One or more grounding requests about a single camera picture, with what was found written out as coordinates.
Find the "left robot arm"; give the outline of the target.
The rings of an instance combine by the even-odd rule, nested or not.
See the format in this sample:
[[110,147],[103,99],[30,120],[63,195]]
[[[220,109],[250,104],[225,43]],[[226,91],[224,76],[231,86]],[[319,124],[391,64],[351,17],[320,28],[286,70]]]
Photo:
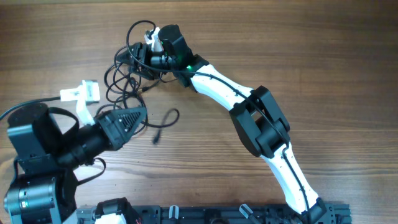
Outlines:
[[86,183],[73,171],[93,164],[104,151],[117,151],[132,138],[145,120],[143,107],[109,110],[94,118],[93,124],[75,123],[62,133],[53,114],[71,112],[35,103],[19,108],[8,118],[7,135],[17,157],[15,174],[4,197],[4,209],[12,223],[62,223],[75,210],[76,188]]

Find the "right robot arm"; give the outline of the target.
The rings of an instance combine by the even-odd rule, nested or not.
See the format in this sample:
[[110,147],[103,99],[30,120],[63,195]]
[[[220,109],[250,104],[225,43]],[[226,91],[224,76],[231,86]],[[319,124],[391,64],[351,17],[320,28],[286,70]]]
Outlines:
[[177,25],[155,26],[145,43],[126,44],[114,60],[129,72],[148,80],[166,73],[185,87],[206,95],[229,111],[243,146],[263,159],[275,175],[295,222],[316,223],[326,208],[301,171],[292,150],[290,125],[271,92],[264,86],[242,86],[193,54]]

